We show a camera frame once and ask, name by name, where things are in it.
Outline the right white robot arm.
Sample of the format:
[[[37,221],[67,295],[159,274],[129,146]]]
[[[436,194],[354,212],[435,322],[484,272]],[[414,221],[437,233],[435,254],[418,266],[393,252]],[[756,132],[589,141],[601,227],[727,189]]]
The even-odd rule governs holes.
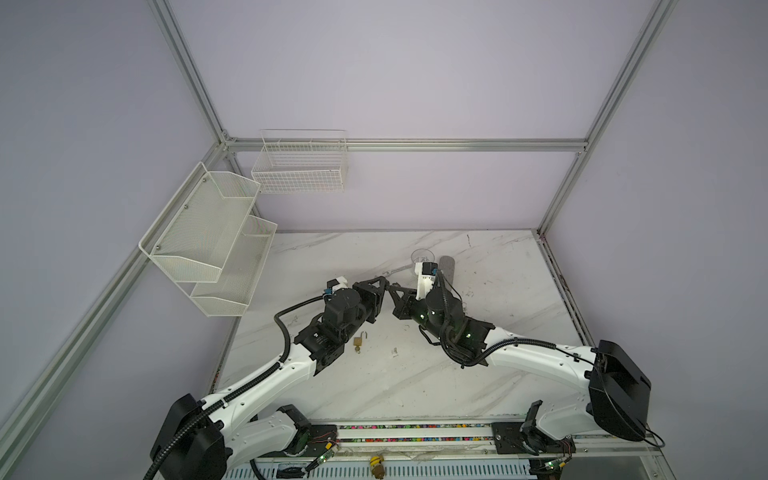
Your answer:
[[[518,434],[528,453],[538,455],[596,430],[664,447],[647,425],[651,382],[617,343],[569,346],[517,335],[467,316],[460,300],[442,286],[420,295],[394,284],[388,292],[394,316],[415,321],[429,343],[460,367],[512,368],[571,389],[558,401],[531,403]]]

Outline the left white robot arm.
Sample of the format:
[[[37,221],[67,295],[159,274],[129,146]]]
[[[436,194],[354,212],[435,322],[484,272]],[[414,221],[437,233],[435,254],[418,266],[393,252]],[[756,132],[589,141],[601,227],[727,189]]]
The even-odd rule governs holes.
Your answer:
[[[221,479],[231,469],[264,453],[285,450],[300,441],[309,423],[294,406],[265,417],[262,410],[294,386],[318,375],[344,352],[360,327],[375,322],[388,281],[383,277],[347,285],[328,283],[318,301],[324,310],[296,336],[283,316],[283,351],[231,386],[200,400],[186,394],[170,408],[150,451],[145,476],[153,479]]]

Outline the brass padlock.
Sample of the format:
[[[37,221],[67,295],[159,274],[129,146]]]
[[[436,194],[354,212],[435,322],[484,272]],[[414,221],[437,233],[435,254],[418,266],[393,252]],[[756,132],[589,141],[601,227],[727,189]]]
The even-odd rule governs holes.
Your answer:
[[[356,354],[360,354],[364,341],[368,338],[368,334],[365,331],[360,332],[353,338],[353,346]]]

